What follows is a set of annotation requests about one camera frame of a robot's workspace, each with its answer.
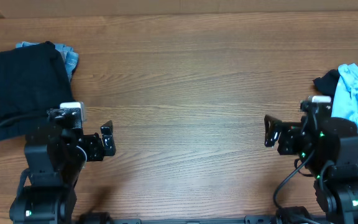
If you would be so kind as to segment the black shorts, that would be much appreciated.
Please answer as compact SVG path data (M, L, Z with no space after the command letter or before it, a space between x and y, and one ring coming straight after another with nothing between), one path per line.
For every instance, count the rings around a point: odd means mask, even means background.
M27 134L46 122L42 116L27 118L27 114L44 114L73 100L71 84L38 86L6 70L0 57L0 141Z

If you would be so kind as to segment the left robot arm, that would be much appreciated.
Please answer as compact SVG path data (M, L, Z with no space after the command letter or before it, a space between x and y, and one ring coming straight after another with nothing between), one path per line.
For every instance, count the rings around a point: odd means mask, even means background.
M76 204L75 185L87 162L116 153L113 123L100 132L83 132L80 108L50 109L47 124L27 134L16 197L10 207L13 223L71 223Z

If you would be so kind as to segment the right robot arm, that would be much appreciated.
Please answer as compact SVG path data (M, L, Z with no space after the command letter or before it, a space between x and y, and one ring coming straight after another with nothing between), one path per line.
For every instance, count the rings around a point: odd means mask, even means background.
M352 121L331 115L332 103L304 100L300 122L265 115L265 146L297 155L295 170L275 189L277 223L316 223L304 207L283 207L278 192L302 168L315 179L316 201L329 223L358 223L358 132Z

